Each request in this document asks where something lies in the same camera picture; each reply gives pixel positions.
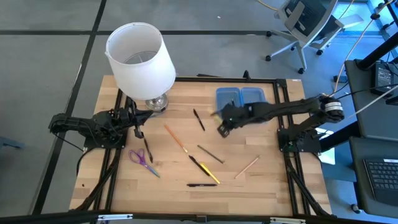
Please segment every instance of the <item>scissors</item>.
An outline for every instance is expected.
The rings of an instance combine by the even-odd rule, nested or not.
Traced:
[[[132,157],[133,154],[135,154],[138,159],[133,159],[133,157]],[[137,164],[143,165],[146,169],[148,169],[149,171],[151,171],[153,174],[155,174],[157,177],[160,178],[160,175],[156,172],[156,170],[146,163],[144,149],[138,149],[137,152],[130,150],[129,157],[130,157],[130,160],[132,160],[133,162],[135,162]]]

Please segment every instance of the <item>scissors blade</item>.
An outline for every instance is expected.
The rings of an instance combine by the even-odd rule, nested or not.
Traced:
[[[146,165],[146,168],[151,171],[153,174],[155,174],[158,178],[160,178],[160,175],[156,172],[154,168],[152,168],[150,165]]]

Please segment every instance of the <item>keyboard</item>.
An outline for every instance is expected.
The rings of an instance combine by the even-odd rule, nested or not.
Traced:
[[[374,198],[398,206],[398,159],[364,159]]]

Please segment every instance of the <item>black desk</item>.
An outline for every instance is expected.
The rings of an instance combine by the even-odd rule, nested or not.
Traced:
[[[371,71],[360,70],[353,60],[346,61],[345,67],[351,91],[370,88]],[[355,110],[361,109],[377,97],[370,91],[353,94]],[[398,106],[387,105],[385,100],[380,99],[357,114],[357,120],[330,137],[322,139],[322,149],[329,149],[346,142],[351,136],[398,141]]]
[[[359,209],[372,215],[398,218],[398,207],[374,199],[363,163],[364,159],[369,158],[398,158],[398,142],[352,137],[349,145],[356,171],[357,182],[354,187]]]

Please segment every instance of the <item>office chair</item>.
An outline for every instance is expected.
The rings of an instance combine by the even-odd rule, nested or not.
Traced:
[[[268,55],[266,61],[287,49],[297,49],[302,63],[298,72],[303,74],[307,69],[304,48],[316,48],[317,55],[321,55],[339,32],[363,22],[359,15],[336,19],[331,15],[336,4],[337,0],[331,0],[326,9],[319,0],[286,0],[274,16],[285,24],[288,32],[272,30],[267,32],[267,37],[279,35],[290,43]]]

